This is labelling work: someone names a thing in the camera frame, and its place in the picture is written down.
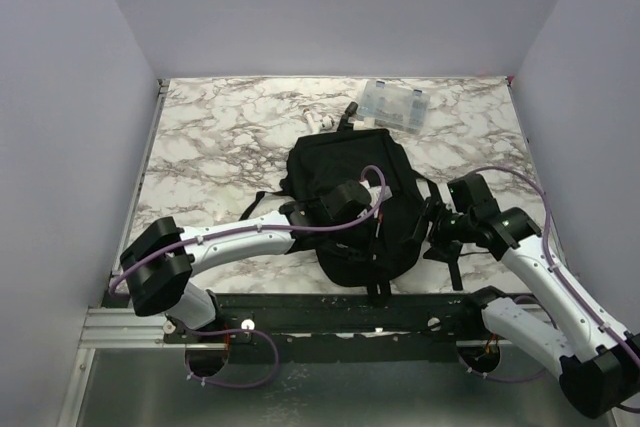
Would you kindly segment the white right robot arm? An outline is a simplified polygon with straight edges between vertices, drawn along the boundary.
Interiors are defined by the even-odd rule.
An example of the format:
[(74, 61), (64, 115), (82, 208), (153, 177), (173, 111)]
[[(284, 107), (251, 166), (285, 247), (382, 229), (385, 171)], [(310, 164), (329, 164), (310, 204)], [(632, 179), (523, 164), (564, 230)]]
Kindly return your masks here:
[(507, 294), (485, 287), (469, 296), (460, 314), (469, 337), (489, 332), (526, 352), (552, 374), (571, 405), (595, 419), (639, 392), (639, 337), (609, 314), (576, 280), (549, 245), (550, 226), (538, 226), (520, 208), (502, 210), (481, 169), (449, 182), (448, 207), (436, 183), (428, 184), (424, 217), (427, 259), (447, 264), (461, 290), (458, 266), (465, 244), (486, 249), (514, 273), (546, 308), (553, 325), (521, 308)]

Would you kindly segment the black student backpack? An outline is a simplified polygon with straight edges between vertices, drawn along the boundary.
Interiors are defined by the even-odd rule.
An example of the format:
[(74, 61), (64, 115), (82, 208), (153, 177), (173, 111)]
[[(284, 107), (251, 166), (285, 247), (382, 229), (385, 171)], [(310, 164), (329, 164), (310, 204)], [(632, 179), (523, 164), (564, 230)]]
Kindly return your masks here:
[(335, 284), (364, 287), (371, 304), (384, 305), (391, 280), (417, 263), (429, 228), (446, 205), (386, 129), (338, 131), (301, 137), (289, 151), (280, 209), (297, 225), (294, 248), (312, 250)]

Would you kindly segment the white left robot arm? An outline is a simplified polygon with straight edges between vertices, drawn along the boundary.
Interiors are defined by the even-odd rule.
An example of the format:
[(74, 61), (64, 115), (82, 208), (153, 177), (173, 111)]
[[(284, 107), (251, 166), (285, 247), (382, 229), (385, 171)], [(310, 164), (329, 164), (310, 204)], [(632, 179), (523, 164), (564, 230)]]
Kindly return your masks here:
[(209, 342), (220, 334), (222, 319), (214, 295), (197, 287), (194, 275), (252, 257), (313, 250), (331, 234), (366, 225), (390, 196), (386, 185), (349, 180), (310, 201), (234, 223), (180, 227), (172, 217), (160, 218), (121, 254), (121, 281), (137, 316), (164, 314)]

